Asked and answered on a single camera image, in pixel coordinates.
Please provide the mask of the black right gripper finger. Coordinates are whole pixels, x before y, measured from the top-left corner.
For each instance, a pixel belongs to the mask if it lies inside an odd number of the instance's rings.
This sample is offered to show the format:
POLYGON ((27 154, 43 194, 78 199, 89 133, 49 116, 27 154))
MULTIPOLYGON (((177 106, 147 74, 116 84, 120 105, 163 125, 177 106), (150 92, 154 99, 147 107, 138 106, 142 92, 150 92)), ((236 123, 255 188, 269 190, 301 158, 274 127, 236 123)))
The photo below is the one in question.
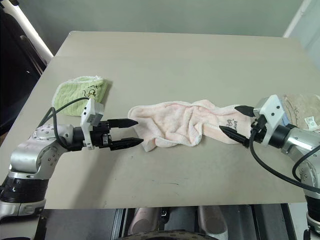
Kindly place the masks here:
POLYGON ((238 105, 234 107, 235 110, 240 112, 241 114, 248 116, 248 117, 254 117, 254 107, 247 106, 247 105, 238 105))
POLYGON ((235 129, 232 129, 228 126, 219 126, 220 130, 227 135, 233 141, 243 145, 245 148, 249 148, 250 146, 250 139, 245 137, 244 135, 239 134, 235 129))

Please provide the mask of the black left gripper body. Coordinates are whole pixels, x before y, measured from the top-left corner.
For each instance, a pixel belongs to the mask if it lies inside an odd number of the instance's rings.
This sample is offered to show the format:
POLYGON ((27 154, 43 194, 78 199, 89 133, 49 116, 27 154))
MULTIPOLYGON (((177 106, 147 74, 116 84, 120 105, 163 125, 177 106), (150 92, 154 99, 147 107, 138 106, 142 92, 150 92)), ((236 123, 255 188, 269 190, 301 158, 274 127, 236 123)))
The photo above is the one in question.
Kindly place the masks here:
POLYGON ((108 120, 100 121, 97 126, 92 127, 90 132, 92 146, 112 149, 112 137, 110 134, 110 122, 108 120))

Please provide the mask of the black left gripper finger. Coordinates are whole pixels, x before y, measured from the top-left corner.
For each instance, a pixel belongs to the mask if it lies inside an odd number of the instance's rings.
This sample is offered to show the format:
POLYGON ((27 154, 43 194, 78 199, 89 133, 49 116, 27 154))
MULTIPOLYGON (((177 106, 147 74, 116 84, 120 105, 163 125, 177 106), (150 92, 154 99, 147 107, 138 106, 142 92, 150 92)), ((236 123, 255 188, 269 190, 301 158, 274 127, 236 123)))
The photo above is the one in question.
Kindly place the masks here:
POLYGON ((130 128, 138 124, 137 121, 129 118, 108 119, 108 127, 112 128, 130 128))
POLYGON ((112 141, 109 148, 111 151, 128 149, 141 144, 143 141, 143 139, 136 137, 122 138, 120 140, 112 141))

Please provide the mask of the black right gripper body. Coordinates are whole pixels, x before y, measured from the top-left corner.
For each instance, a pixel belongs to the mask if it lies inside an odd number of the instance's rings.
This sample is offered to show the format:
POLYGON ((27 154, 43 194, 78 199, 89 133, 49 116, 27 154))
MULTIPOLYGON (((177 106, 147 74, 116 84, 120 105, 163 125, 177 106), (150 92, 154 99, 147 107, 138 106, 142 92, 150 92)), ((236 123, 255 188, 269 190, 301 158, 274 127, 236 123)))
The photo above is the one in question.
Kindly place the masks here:
POLYGON ((260 116, 256 116, 254 115, 253 121, 250 125, 251 129, 250 129, 250 135, 249 135, 249 145, 250 142, 258 142, 258 143, 262 143, 265 135, 266 135, 266 123, 267 120, 263 115, 260 116))

